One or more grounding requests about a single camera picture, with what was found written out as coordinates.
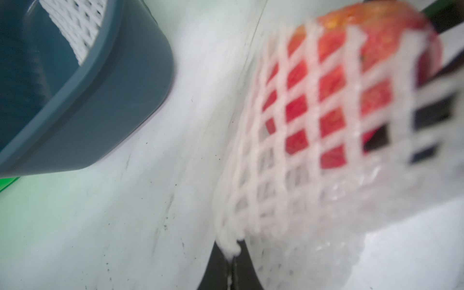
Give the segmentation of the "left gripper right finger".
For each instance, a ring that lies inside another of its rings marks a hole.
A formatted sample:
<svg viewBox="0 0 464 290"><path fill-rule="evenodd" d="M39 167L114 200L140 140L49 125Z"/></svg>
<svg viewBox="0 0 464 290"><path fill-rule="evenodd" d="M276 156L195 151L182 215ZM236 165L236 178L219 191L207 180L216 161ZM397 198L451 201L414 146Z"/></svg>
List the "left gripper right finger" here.
<svg viewBox="0 0 464 290"><path fill-rule="evenodd" d="M244 240L239 241L240 254L232 260L232 290L263 290Z"/></svg>

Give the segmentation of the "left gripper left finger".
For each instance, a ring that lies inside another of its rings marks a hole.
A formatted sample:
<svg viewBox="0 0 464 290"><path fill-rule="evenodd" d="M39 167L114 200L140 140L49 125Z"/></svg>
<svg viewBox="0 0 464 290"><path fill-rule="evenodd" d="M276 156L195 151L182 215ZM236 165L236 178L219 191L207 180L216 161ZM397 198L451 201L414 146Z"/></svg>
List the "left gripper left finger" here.
<svg viewBox="0 0 464 290"><path fill-rule="evenodd" d="M197 290L229 290L232 265L214 243L203 278Z"/></svg>

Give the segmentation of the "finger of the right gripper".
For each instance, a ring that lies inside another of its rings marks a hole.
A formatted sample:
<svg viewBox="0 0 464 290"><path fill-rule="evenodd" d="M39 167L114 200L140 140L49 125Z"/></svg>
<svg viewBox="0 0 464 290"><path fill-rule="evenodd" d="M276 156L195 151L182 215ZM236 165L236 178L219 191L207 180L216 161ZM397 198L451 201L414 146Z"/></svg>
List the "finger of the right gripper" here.
<svg viewBox="0 0 464 290"><path fill-rule="evenodd" d="M431 21L435 30L441 34L464 22L463 1L435 1L422 11ZM464 67L464 52L460 51L446 66L438 73L437 77L445 76ZM451 118L451 107L455 94L450 94L445 99L428 105L414 114L414 128L424 129L428 126L438 124ZM387 127L382 126L373 136L364 143L363 149L366 153L379 149L389 143ZM418 163L434 157L438 145L431 146L423 151L414 153L410 159L411 163Z"/></svg>

